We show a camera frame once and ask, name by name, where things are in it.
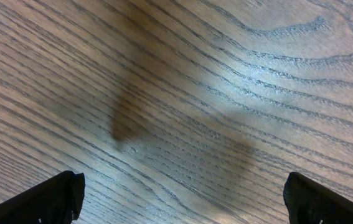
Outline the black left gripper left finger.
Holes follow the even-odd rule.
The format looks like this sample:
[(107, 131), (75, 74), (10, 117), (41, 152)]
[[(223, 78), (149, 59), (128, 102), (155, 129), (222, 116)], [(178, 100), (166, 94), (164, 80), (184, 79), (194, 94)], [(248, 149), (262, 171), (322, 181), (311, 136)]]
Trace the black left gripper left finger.
[(72, 223), (84, 196), (84, 174), (66, 170), (1, 203), (0, 223)]

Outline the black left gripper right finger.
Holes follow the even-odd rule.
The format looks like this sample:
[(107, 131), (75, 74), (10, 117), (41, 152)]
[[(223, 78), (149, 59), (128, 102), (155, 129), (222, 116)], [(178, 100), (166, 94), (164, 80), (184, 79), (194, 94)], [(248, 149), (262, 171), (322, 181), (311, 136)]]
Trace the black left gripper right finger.
[(283, 199), (290, 224), (353, 223), (353, 202), (299, 172), (289, 174)]

